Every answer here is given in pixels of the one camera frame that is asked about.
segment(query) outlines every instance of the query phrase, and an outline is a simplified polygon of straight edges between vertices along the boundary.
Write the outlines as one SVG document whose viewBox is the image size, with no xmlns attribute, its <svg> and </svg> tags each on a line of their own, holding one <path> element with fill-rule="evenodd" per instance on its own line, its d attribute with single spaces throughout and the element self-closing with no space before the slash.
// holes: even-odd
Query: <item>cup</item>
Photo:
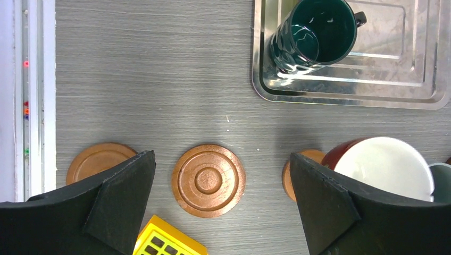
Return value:
<svg viewBox="0 0 451 255">
<path fill-rule="evenodd" d="M 321 164 L 387 192 L 434 200 L 434 181 L 426 160 L 408 143 L 395 138 L 345 142 L 327 153 Z"/>
<path fill-rule="evenodd" d="M 451 165 L 433 163 L 429 168 L 434 179 L 434 202 L 451 203 Z"/>
<path fill-rule="evenodd" d="M 271 57 L 286 73 L 310 72 L 346 57 L 365 13 L 344 0 L 300 0 L 270 40 Z"/>
</svg>

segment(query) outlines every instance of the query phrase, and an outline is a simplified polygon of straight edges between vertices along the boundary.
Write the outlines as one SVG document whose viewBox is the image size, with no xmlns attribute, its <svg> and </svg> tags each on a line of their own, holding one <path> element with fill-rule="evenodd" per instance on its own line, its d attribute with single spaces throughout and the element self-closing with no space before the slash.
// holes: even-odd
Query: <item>table surface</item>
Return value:
<svg viewBox="0 0 451 255">
<path fill-rule="evenodd" d="M 451 156 L 451 106 L 439 111 L 272 103 L 250 81 L 252 0 L 56 1 L 57 186 L 72 159 L 100 142 L 155 150 L 143 224 L 157 214 L 210 254 L 308 254 L 296 204 L 281 184 L 291 152 L 358 137 L 407 141 L 427 160 Z M 181 209 L 177 159 L 215 143 L 246 171 L 225 215 Z"/>
</svg>

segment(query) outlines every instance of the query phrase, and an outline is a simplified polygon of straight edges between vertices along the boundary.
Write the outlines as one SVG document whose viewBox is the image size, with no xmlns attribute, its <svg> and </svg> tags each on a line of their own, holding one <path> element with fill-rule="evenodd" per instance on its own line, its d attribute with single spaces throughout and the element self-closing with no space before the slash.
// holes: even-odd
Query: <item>stainless steel tray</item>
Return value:
<svg viewBox="0 0 451 255">
<path fill-rule="evenodd" d="M 269 101 L 440 109 L 449 101 L 450 0 L 348 1 L 364 11 L 345 59 L 309 74 L 283 74 L 268 39 L 296 0 L 255 0 L 253 85 Z"/>
</svg>

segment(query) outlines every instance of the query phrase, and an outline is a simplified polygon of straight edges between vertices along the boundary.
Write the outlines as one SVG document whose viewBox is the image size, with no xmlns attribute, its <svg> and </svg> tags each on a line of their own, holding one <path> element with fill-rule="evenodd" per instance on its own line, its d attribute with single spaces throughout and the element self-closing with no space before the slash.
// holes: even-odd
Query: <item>coaster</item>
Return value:
<svg viewBox="0 0 451 255">
<path fill-rule="evenodd" d="M 321 161 L 325 157 L 325 153 L 323 153 L 320 150 L 315 149 L 309 149 L 309 150 L 303 150 L 298 152 L 299 154 L 302 154 L 310 159 L 312 159 L 315 162 L 318 162 L 321 164 Z M 296 196 L 295 191 L 293 190 L 293 185 L 291 183 L 291 175 L 290 175 L 290 161 L 288 161 L 285 166 L 283 167 L 282 171 L 282 185 L 283 189 L 285 190 L 285 193 L 293 199 L 293 201 L 296 202 Z"/>
<path fill-rule="evenodd" d="M 246 175 L 230 150 L 205 144 L 180 157 L 172 173 L 172 192 L 188 213 L 213 218 L 231 210 L 241 199 Z"/>
<path fill-rule="evenodd" d="M 66 176 L 66 185 L 110 169 L 136 154 L 132 148 L 119 143 L 101 143 L 91 146 L 72 161 Z"/>
</svg>

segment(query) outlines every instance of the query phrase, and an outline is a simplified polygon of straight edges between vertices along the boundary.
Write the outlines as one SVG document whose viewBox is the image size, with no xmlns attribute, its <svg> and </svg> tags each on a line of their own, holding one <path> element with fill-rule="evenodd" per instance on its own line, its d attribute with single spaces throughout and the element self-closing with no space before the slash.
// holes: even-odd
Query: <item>yellow plastic block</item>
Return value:
<svg viewBox="0 0 451 255">
<path fill-rule="evenodd" d="M 207 247 L 154 215 L 141 231 L 133 255 L 208 255 Z"/>
</svg>

